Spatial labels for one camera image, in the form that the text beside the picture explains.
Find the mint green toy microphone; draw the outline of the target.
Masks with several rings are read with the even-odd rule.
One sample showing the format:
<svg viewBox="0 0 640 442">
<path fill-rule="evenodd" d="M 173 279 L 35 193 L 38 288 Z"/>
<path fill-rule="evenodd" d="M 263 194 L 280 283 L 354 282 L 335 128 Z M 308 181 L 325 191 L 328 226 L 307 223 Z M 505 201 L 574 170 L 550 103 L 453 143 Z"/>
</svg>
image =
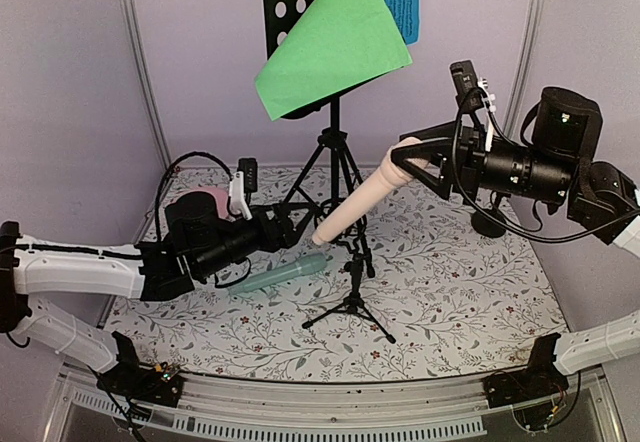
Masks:
<svg viewBox="0 0 640 442">
<path fill-rule="evenodd" d="M 257 291 L 265 287 L 288 282 L 292 279 L 310 276 L 323 271 L 327 267 L 326 256 L 314 253 L 300 257 L 289 264 L 279 266 L 260 274 L 248 277 L 240 284 L 228 289 L 231 295 Z"/>
</svg>

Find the beige toy microphone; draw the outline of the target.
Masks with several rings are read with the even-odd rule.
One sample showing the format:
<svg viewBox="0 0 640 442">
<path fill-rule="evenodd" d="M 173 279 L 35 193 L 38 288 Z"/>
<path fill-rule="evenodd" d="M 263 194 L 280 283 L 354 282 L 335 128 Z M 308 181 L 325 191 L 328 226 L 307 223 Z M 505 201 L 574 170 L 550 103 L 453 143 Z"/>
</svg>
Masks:
<svg viewBox="0 0 640 442">
<path fill-rule="evenodd" d="M 387 195 L 412 181 L 414 176 L 396 165 L 391 160 L 391 154 L 394 149 L 420 143 L 416 137 L 407 137 L 391 146 L 379 167 L 317 226 L 311 237 L 312 242 L 321 246 L 333 241 Z"/>
</svg>

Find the black small tripod mic stand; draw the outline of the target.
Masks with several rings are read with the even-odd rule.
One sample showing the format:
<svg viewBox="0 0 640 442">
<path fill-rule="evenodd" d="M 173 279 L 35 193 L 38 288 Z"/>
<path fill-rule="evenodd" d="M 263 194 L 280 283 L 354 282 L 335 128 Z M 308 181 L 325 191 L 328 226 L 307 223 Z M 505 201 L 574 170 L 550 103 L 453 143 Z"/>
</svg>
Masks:
<svg viewBox="0 0 640 442">
<path fill-rule="evenodd" d="M 363 276 L 366 275 L 368 278 L 375 276 L 372 251 L 368 246 L 365 236 L 366 228 L 367 218 L 363 216 L 332 240 L 333 244 L 345 248 L 351 256 L 351 259 L 344 264 L 344 270 L 347 271 L 350 276 L 350 291 L 338 305 L 311 320 L 303 322 L 302 328 L 310 329 L 313 325 L 329 315 L 345 314 L 372 323 L 382 332 L 384 338 L 389 343 L 395 344 L 396 338 L 381 325 L 366 307 L 360 292 Z"/>
</svg>

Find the black round-base mic stand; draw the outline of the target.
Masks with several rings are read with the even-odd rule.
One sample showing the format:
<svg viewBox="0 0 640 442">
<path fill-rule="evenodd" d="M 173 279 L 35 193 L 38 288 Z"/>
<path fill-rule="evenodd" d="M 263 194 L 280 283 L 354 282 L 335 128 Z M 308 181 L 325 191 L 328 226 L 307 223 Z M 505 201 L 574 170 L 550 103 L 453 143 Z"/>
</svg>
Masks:
<svg viewBox="0 0 640 442">
<path fill-rule="evenodd" d="M 504 198 L 502 193 L 492 192 L 490 196 L 491 207 L 487 210 L 488 216 L 480 211 L 476 211 L 471 216 L 471 225 L 480 235 L 497 239 L 505 235 L 506 229 L 498 224 L 506 222 L 506 217 L 500 211 L 499 206 Z"/>
</svg>

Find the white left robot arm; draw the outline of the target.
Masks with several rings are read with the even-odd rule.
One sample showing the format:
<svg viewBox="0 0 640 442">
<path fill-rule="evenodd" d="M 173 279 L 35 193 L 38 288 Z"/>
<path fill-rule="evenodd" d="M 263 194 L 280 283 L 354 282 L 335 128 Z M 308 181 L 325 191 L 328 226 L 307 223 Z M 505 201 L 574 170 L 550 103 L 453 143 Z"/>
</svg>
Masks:
<svg viewBox="0 0 640 442">
<path fill-rule="evenodd" d="M 81 247 L 41 241 L 18 223 L 1 226 L 1 330 L 25 334 L 72 357 L 128 396 L 148 388 L 129 338 L 78 320 L 40 298 L 42 292 L 115 295 L 143 302 L 174 300 L 196 284 L 257 252 L 295 246 L 315 215 L 308 202 L 247 207 L 223 217 L 214 195 L 191 191 L 165 208 L 168 232 L 155 242 Z"/>
</svg>

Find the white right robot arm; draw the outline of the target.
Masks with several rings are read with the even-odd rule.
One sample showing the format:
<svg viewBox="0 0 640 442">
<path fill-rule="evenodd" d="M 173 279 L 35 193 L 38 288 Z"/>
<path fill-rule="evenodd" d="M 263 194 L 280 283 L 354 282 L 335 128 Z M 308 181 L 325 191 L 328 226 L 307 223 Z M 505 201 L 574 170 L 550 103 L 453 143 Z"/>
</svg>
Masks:
<svg viewBox="0 0 640 442">
<path fill-rule="evenodd" d="M 639 253 L 639 190 L 608 162 L 594 158 L 602 128 L 598 104 L 571 90 L 543 89 L 528 112 L 518 142 L 496 124 L 494 104 L 481 87 L 461 89 L 455 119 L 402 137 L 391 162 L 443 199 L 458 193 L 475 217 L 529 241 L 563 244 L 593 235 L 606 245 Z M 479 189 L 498 199 L 519 196 L 542 203 L 549 213 L 567 209 L 581 232 L 538 236 L 479 207 Z"/>
</svg>

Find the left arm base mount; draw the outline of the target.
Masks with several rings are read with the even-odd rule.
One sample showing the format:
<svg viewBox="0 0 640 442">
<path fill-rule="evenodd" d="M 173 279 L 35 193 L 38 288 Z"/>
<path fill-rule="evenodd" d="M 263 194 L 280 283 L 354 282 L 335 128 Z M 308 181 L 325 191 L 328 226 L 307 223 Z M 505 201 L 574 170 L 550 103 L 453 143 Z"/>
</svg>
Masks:
<svg viewBox="0 0 640 442">
<path fill-rule="evenodd" d="M 144 367 L 140 364 L 133 342 L 114 331 L 108 334 L 113 342 L 116 364 L 99 372 L 97 387 L 110 395 L 123 396 L 129 403 L 141 401 L 176 408 L 183 392 L 185 379 L 177 366 L 167 362 Z"/>
</svg>

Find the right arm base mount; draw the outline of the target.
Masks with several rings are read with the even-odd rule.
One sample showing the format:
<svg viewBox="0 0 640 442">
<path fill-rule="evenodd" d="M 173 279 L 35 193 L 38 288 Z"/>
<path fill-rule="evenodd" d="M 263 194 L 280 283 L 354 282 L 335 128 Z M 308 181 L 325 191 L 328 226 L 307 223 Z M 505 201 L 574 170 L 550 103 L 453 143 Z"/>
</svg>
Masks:
<svg viewBox="0 0 640 442">
<path fill-rule="evenodd" d="M 559 333 L 537 338 L 524 368 L 515 371 L 496 370 L 481 380 L 490 408 L 559 396 L 557 401 L 551 400 L 542 408 L 529 407 L 512 411 L 516 424 L 530 434 L 547 432 L 560 425 L 572 414 L 579 400 L 581 372 L 577 374 L 573 400 L 568 408 L 565 404 L 569 390 L 568 378 L 554 365 L 554 351 L 560 338 Z"/>
</svg>

